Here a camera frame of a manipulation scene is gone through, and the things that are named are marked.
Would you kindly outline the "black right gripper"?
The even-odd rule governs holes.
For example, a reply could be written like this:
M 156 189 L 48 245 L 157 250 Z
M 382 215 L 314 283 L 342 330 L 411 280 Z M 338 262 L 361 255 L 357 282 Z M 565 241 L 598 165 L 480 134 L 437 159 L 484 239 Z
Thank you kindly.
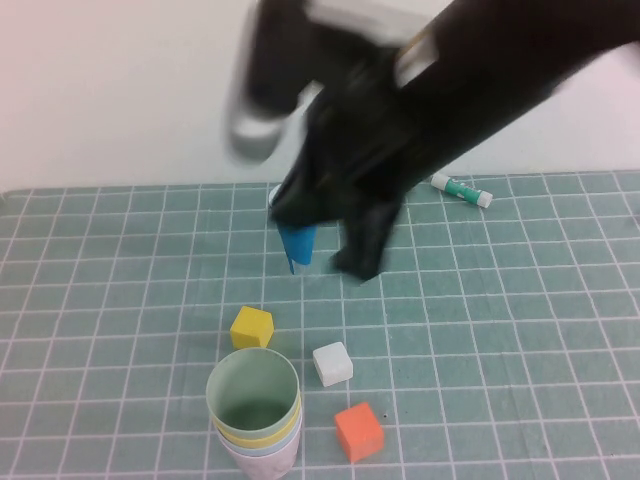
M 335 270 L 359 281 L 378 276 L 385 248 L 420 173 L 424 130 L 395 83 L 395 49 L 357 64 L 311 112 L 305 167 L 287 174 L 272 220 L 313 226 L 344 218 L 346 244 Z

